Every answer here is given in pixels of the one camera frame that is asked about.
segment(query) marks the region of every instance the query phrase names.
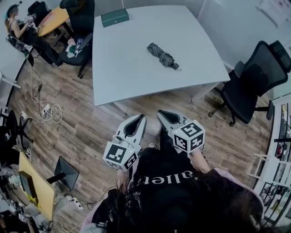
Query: round wooden table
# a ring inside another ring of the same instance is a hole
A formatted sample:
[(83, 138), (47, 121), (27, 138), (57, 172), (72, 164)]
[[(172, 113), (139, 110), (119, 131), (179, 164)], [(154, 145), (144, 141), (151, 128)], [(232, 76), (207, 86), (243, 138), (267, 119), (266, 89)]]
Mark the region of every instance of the round wooden table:
[(60, 7), (53, 9), (38, 26), (38, 36), (45, 36), (54, 30), (57, 33), (59, 30), (56, 29), (61, 25), (65, 27), (71, 36), (73, 33), (65, 22), (68, 18), (69, 15), (66, 9), (61, 9)]

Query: white table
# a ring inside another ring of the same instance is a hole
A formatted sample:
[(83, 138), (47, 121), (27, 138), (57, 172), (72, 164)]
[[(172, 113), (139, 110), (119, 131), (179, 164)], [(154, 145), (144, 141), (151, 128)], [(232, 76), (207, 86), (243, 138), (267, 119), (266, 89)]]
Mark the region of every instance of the white table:
[[(185, 6), (128, 9), (129, 21), (103, 28), (95, 18), (93, 87), (95, 105), (118, 112), (115, 101), (207, 84), (192, 102), (229, 76), (211, 40)], [(182, 71), (165, 68), (147, 50), (154, 42), (170, 53)]]

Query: power strip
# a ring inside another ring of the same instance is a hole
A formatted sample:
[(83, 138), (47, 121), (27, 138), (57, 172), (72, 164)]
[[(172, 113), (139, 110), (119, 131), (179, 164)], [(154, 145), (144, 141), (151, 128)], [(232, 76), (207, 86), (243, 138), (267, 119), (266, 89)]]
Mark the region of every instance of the power strip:
[(73, 198), (72, 201), (76, 204), (76, 206), (78, 207), (79, 210), (84, 209), (77, 198)]

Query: white cable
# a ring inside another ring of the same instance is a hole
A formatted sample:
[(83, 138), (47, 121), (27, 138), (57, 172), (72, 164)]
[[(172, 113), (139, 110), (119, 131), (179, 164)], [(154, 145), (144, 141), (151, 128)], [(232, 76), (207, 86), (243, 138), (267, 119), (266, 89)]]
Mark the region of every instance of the white cable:
[(54, 225), (54, 226), (55, 226), (56, 228), (58, 228), (59, 230), (64, 230), (65, 232), (70, 232), (70, 233), (71, 233), (73, 230), (75, 230), (77, 227), (79, 227), (82, 223), (83, 223), (83, 222), (81, 222), (79, 225), (77, 225), (77, 226), (75, 226), (74, 228), (72, 228), (70, 231), (65, 230), (65, 229), (64, 229), (64, 226), (63, 226), (62, 223), (60, 223), (60, 225), (61, 225), (62, 228), (59, 228), (59, 227), (57, 227), (56, 225)]
[(36, 102), (34, 99), (33, 99), (33, 97), (32, 97), (32, 71), (34, 71), (36, 74), (37, 74), (37, 72), (32, 68), (32, 65), (31, 65), (31, 63), (28, 61), (28, 63), (30, 64), (30, 66), (31, 66), (31, 74), (30, 74), (30, 88), (31, 88), (31, 99), (33, 100), (33, 102), (34, 103), (36, 103), (36, 104), (39, 104), (39, 103), (46, 103), (46, 102), (50, 102), (50, 103), (53, 103), (54, 105), (52, 106), (52, 107), (50, 107), (49, 109), (48, 109), (48, 111), (47, 111), (47, 115), (46, 115), (46, 118), (41, 118), (40, 119), (40, 116), (38, 117), (38, 119), (36, 119), (36, 118), (34, 118), (34, 117), (28, 117), (28, 118), (30, 118), (30, 119), (32, 119), (32, 122), (34, 122), (35, 124), (37, 124), (37, 123), (40, 123), (40, 124), (43, 124), (43, 123), (46, 123), (46, 122), (48, 122), (48, 121), (53, 121), (54, 123), (60, 123), (61, 121), (62, 121), (62, 119), (63, 119), (63, 111), (62, 111), (62, 108), (60, 107), (60, 105), (58, 104), (58, 103), (56, 103), (56, 102), (53, 102), (53, 101), (50, 101), (50, 100), (47, 100), (47, 101), (38, 101), (38, 102)]

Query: chair seat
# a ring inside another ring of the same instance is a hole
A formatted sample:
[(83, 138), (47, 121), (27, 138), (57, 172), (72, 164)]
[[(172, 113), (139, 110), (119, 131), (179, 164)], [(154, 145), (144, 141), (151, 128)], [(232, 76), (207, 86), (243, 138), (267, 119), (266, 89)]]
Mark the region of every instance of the chair seat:
[[(73, 37), (75, 43), (77, 43), (78, 39), (79, 38), (82, 38), (82, 39), (85, 39), (87, 35), (75, 35)], [(63, 51), (61, 53), (59, 53), (60, 55), (60, 59), (66, 63), (66, 64), (69, 64), (69, 65), (72, 65), (72, 66), (81, 66), (84, 62), (87, 62), (88, 60), (88, 56), (89, 54), (92, 52), (92, 43), (89, 43), (88, 46), (86, 46), (78, 55), (77, 57), (71, 57), (69, 58), (67, 56), (67, 52), (66, 52), (66, 49), (67, 49), (68, 45), (65, 46), (65, 48), (63, 49)]]
[(254, 114), (258, 96), (244, 88), (239, 79), (231, 79), (221, 92), (221, 97), (230, 111), (248, 124)]

